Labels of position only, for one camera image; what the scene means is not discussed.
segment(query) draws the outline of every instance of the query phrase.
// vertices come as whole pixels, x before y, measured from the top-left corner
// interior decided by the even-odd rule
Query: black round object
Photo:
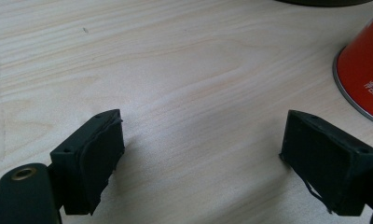
[[[308,7],[348,7],[373,0],[277,0],[279,2],[297,4]]]

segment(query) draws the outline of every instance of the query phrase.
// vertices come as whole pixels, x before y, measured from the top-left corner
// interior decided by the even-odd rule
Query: wood grain
[[[64,223],[368,223],[329,215],[278,159],[286,113],[373,146],[332,78],[373,2],[0,1],[0,177],[119,108],[126,153],[92,217]]]

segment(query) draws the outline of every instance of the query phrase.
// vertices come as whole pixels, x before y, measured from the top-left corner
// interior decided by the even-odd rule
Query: light wood surface
[[[368,223],[328,214],[278,153],[289,109],[373,146],[332,78],[372,18],[373,2],[0,0],[0,177],[119,108],[126,153],[65,224]]]

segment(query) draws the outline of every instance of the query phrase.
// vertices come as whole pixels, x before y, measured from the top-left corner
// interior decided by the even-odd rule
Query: red can
[[[337,55],[334,78],[350,104],[373,120],[373,20]]]

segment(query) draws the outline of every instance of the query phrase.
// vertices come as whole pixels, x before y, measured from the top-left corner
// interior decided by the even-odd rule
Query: tabletop
[[[368,223],[328,214],[279,160],[287,111],[373,146],[332,77],[373,2],[0,0],[0,177],[119,108],[126,152],[77,223]]]

